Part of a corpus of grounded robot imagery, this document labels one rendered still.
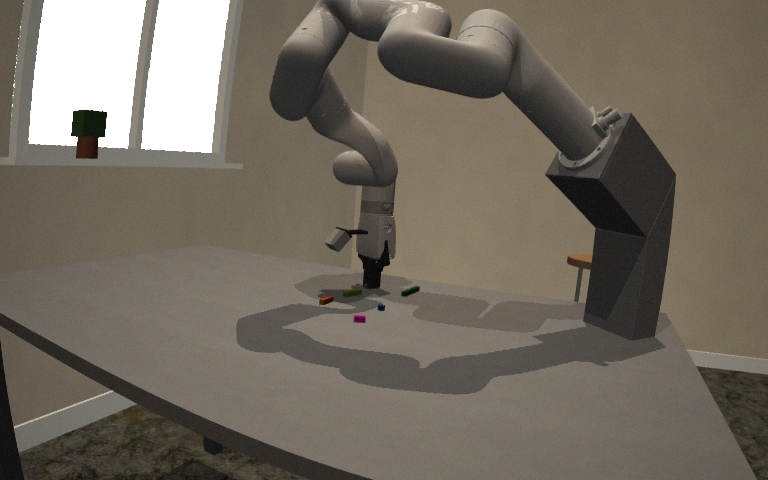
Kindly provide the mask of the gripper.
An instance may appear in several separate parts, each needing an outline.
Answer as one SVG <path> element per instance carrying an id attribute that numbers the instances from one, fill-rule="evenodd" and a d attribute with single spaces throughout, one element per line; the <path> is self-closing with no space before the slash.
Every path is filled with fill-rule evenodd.
<path id="1" fill-rule="evenodd" d="M 395 257 L 395 218 L 393 214 L 360 211 L 358 230 L 368 231 L 368 234 L 357 234 L 356 240 L 356 251 L 363 262 L 363 286 L 368 284 L 368 289 L 380 288 L 381 272 Z"/>

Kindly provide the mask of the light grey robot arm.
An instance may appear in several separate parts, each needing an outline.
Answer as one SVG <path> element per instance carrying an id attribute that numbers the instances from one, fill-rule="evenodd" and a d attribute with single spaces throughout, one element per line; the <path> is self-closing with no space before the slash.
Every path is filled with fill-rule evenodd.
<path id="1" fill-rule="evenodd" d="M 349 107 L 328 68 L 349 32 L 379 42 L 381 64 L 403 81 L 480 99 L 503 92 L 559 149 L 567 170 L 591 166 L 612 142 L 620 111 L 588 108 L 510 17 L 476 11 L 456 40 L 451 26 L 445 9 L 420 0 L 319 0 L 279 53 L 273 109 L 289 121 L 307 115 L 317 133 L 357 151 L 338 155 L 333 173 L 362 186 L 361 212 L 393 214 L 398 165 L 386 137 Z"/>

